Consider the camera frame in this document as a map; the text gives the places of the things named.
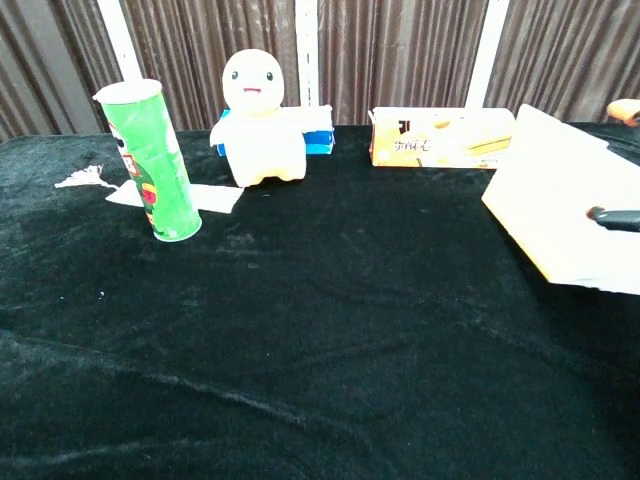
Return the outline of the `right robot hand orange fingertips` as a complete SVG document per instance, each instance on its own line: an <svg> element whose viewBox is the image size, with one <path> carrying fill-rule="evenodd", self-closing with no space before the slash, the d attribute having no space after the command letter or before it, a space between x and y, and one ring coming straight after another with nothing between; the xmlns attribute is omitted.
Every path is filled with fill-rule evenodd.
<svg viewBox="0 0 640 480"><path fill-rule="evenodd" d="M614 119L622 121L631 128L639 127L639 100L622 98L607 105L607 113ZM593 206L587 212L589 220L601 227L612 231L639 232L638 210L609 210L600 206Z"/></svg>

